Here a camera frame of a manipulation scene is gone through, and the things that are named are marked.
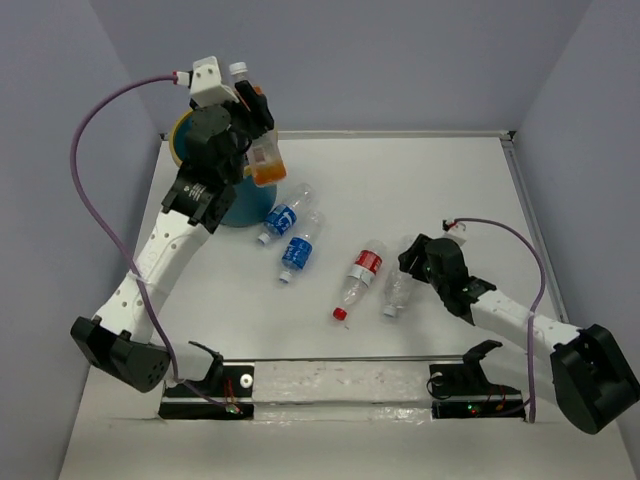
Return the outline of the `clear bottle blue cap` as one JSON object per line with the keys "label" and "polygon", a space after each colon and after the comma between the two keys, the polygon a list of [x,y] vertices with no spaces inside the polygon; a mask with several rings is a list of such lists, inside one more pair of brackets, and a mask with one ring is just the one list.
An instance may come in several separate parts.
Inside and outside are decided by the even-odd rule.
{"label": "clear bottle blue cap", "polygon": [[384,287],[384,305],[382,313],[389,318],[397,318],[409,305],[415,286],[418,284],[410,274],[400,270],[398,257],[407,251],[416,239],[415,235],[403,236],[391,257],[390,270]]}

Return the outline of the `clear bottle red label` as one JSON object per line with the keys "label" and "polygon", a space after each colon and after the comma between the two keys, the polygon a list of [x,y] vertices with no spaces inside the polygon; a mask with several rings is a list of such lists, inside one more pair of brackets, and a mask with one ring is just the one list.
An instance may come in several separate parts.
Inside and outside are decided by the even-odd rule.
{"label": "clear bottle red label", "polygon": [[376,279],[386,255],[384,242],[369,240],[356,255],[332,311],[337,321],[345,321],[354,306],[366,295]]}

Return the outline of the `orange label tea bottle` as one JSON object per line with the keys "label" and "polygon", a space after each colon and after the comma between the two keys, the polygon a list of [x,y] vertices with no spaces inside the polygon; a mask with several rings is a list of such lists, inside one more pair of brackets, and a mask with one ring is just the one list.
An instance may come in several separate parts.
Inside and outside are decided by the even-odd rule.
{"label": "orange label tea bottle", "polygon": [[247,132],[251,136],[251,146],[247,158],[254,183],[259,187],[274,185],[287,176],[287,170],[266,95],[250,79],[245,62],[232,63],[229,72],[236,94],[249,114]]}

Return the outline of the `blue label bottle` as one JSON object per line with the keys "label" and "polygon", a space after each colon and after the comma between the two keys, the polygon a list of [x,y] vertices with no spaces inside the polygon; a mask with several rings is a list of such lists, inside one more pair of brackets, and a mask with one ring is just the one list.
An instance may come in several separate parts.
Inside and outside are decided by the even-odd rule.
{"label": "blue label bottle", "polygon": [[324,223],[324,214],[317,210],[304,217],[281,257],[280,282],[290,284],[304,270]]}
{"label": "blue label bottle", "polygon": [[289,192],[266,216],[257,241],[266,246],[284,236],[306,213],[315,198],[315,191],[308,183],[300,183]]}

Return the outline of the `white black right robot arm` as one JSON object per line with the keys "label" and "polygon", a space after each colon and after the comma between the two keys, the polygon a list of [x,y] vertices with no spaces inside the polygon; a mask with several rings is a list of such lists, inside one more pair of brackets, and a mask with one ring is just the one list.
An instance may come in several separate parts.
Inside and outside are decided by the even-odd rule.
{"label": "white black right robot arm", "polygon": [[551,399],[582,432],[600,432],[639,402],[639,381],[606,328],[579,328],[535,315],[495,285],[470,275],[461,247],[451,238],[420,234],[398,261],[401,272],[430,284],[453,316],[548,365]]}

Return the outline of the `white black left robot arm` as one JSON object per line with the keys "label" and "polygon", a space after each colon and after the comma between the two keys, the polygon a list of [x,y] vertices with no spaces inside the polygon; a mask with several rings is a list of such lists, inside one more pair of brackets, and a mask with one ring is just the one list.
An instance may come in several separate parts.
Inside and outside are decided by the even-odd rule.
{"label": "white black left robot arm", "polygon": [[93,316],[74,321],[70,334],[92,366],[142,393],[166,382],[209,395],[224,376],[222,355],[195,341],[173,345],[158,315],[185,267],[232,206],[235,187],[244,179],[245,155],[260,136],[273,130],[274,119],[266,96],[247,80],[235,83],[232,100],[193,101],[186,156],[162,200],[146,244],[133,256],[90,202],[77,165],[79,141],[89,122],[128,90],[123,87],[100,101],[72,139],[74,187],[119,249],[128,271]]}

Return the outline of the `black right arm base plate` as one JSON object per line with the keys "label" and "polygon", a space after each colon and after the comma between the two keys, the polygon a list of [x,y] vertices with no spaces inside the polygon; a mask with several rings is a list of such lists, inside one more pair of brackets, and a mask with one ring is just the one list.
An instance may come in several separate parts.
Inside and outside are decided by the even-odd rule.
{"label": "black right arm base plate", "polygon": [[434,419],[526,419],[526,402],[521,391],[490,382],[481,365],[492,350],[502,346],[501,342],[486,340],[469,349],[456,362],[429,366],[425,387],[432,399]]}

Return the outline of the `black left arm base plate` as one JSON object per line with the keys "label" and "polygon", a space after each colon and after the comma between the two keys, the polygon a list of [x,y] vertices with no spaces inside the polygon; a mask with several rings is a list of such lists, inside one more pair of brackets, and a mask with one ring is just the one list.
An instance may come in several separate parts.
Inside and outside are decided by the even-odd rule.
{"label": "black left arm base plate", "polygon": [[223,356],[194,341],[188,343],[213,360],[203,380],[165,384],[158,415],[163,420],[251,420],[254,417],[255,363],[226,361]]}

